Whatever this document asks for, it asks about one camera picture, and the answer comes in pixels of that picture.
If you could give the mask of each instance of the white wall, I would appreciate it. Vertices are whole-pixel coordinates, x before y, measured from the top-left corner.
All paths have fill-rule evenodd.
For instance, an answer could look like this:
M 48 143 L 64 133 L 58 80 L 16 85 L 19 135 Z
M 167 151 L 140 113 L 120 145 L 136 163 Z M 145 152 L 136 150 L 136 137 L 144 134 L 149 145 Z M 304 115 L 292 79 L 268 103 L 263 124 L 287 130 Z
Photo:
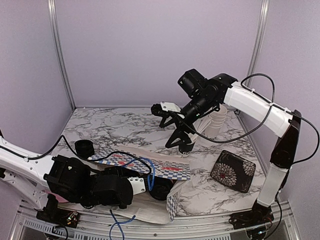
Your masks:
M 39 153 L 52 146 L 71 115 L 47 1 L 0 1 L 0 102 L 5 139 Z M 8 239 L 20 200 L 0 182 L 0 239 Z
M 186 104 L 178 86 L 196 68 L 245 77 L 259 0 L 56 0 L 76 105 Z
M 302 116 L 320 129 L 320 1 L 272 0 L 266 33 L 256 73 L 262 72 L 275 81 L 275 101 Z M 271 96 L 270 83 L 254 80 L 252 87 Z M 245 117 L 249 129 L 257 123 Z M 253 134 L 265 163 L 276 137 L 263 128 Z M 316 134 L 302 123 L 296 160 L 309 156 L 316 146 Z M 320 235 L 320 155 L 294 166 L 283 190 L 296 218 L 301 239 L 319 239 Z

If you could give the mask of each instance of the marble surface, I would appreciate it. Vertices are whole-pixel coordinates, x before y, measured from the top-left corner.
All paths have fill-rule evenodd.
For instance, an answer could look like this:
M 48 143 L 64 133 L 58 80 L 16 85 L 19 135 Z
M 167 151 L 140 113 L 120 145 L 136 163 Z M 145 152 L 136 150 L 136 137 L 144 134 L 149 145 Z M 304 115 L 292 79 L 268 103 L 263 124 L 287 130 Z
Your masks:
M 125 145 L 176 156 L 178 147 L 165 148 L 175 126 L 162 129 L 159 127 L 160 121 L 161 118 L 153 116 L 149 108 L 82 108 L 75 110 L 63 134 L 71 146 L 79 139 L 93 141 L 97 152 L 99 149 L 116 149 L 118 145 Z M 237 117 L 229 111 L 217 140 L 235 138 L 243 133 Z M 210 177 L 222 150 L 256 164 L 248 193 L 231 190 Z M 73 157 L 64 142 L 60 142 L 52 154 Z M 177 216 L 226 213 L 252 207 L 265 176 L 247 138 L 225 144 L 204 144 L 197 140 L 187 159 L 190 160 L 191 180 L 182 189 Z

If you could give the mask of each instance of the checkered fabric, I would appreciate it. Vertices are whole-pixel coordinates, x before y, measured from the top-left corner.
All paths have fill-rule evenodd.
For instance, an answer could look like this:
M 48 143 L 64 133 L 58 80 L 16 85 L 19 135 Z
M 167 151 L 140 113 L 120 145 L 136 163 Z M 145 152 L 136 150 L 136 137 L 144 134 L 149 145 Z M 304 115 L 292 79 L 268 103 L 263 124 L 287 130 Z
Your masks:
M 102 150 L 99 153 L 93 155 L 90 157 L 90 160 L 96 160 L 99 158 L 106 157 L 108 154 L 113 152 L 113 150 Z M 150 164 L 146 161 L 148 158 L 143 156 L 136 156 L 140 158 L 142 161 L 145 161 L 149 166 Z M 134 158 L 125 155 L 123 153 L 115 153 L 108 157 L 107 159 L 100 160 L 100 164 L 107 164 L 107 165 L 113 165 L 113 166 L 122 166 Z M 190 168 L 188 164 L 184 163 L 172 163 L 168 161 L 157 161 L 154 159 L 150 159 L 155 167 L 155 175 L 160 178 L 164 179 L 172 179 L 172 180 L 190 180 Z M 137 171 L 142 174 L 147 174 L 149 172 L 149 169 L 146 168 L 146 166 L 139 162 L 134 161 L 125 168 Z
M 176 192 L 172 196 L 166 198 L 166 210 L 169 213 L 171 221 L 175 219 L 179 204 L 179 192 Z

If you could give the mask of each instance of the vertical metal pole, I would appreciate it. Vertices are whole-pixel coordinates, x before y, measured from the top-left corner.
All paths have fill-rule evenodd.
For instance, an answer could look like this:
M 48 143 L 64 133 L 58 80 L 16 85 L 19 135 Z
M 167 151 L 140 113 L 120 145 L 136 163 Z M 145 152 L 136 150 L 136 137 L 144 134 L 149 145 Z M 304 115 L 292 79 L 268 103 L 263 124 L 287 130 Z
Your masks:
M 269 0 L 262 0 L 261 4 L 261 12 L 260 12 L 260 17 L 259 17 L 259 22 L 258 22 L 258 28 L 256 32 L 256 38 L 255 38 L 255 43 L 254 43 L 254 48 L 251 56 L 251 61 L 249 65 L 249 69 L 247 72 L 247 76 L 253 74 L 255 72 L 255 68 L 257 65 L 258 61 L 258 56 L 260 54 L 261 48 L 262 48 L 262 43 L 264 40 L 265 36 L 265 30 L 266 30 L 266 25 L 267 25 L 267 17 L 268 17 L 268 10 L 269 10 Z M 246 82 L 246 85 L 250 87 L 252 82 L 252 79 L 249 79 Z
M 56 14 L 56 4 L 55 0 L 48 0 L 48 10 L 49 10 L 49 18 L 52 28 L 52 34 L 53 34 L 53 41 L 55 46 L 55 51 L 57 55 L 57 60 L 60 67 L 60 72 L 63 80 L 63 85 L 65 88 L 65 92 L 70 104 L 70 108 L 72 111 L 76 109 L 75 100 L 71 91 L 69 78 L 67 74 L 67 69 L 65 65 L 65 60 L 62 52 L 61 42 L 60 42 L 60 36 L 59 36 L 59 29 L 58 29 L 58 21 L 57 21 L 57 14 Z

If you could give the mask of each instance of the blue drawstring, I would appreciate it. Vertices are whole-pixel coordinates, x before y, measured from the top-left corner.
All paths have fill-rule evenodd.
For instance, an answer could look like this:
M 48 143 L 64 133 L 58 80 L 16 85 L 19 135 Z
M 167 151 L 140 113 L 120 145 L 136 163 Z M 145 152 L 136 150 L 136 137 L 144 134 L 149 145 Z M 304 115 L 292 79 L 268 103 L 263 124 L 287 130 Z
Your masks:
M 120 230 L 120 232 L 121 232 L 121 235 L 122 235 L 122 240 L 125 240 L 125 233 L 124 233 L 124 231 L 122 230 L 122 228 L 121 228 L 121 224 L 127 224 L 127 223 L 130 223 L 130 222 L 132 222 L 135 218 L 136 218 L 136 215 L 134 215 L 130 220 L 128 220 L 128 221 L 122 221 L 122 222 L 118 222 L 118 220 L 116 219 L 116 216 L 113 214 L 113 212 L 112 212 L 112 210 L 110 209 L 110 213 L 111 213 L 111 216 L 113 217 L 113 219 L 114 219 L 114 221 L 115 221 L 115 223 L 114 224 L 112 224 L 112 226 L 110 227 L 110 231 L 109 231 L 109 238 L 110 238 L 110 240 L 112 240 L 112 238 L 111 238 L 111 232 L 112 232 L 112 229 L 114 228 L 114 226 L 115 225 L 118 225 L 118 228 L 119 228 L 119 230 Z
M 148 158 L 144 158 L 144 157 L 140 157 L 141 160 L 145 160 L 148 163 L 150 163 L 151 167 L 152 167 L 152 181 L 150 182 L 150 175 L 148 175 L 147 179 L 148 179 L 148 187 L 149 187 L 149 191 L 151 191 L 154 188 L 154 184 L 155 184 L 155 176 L 156 176 L 156 168 L 154 163 L 148 159 Z M 125 167 L 128 166 L 129 164 L 133 163 L 134 161 L 136 161 L 136 159 L 132 159 L 130 162 L 122 165 L 121 167 Z

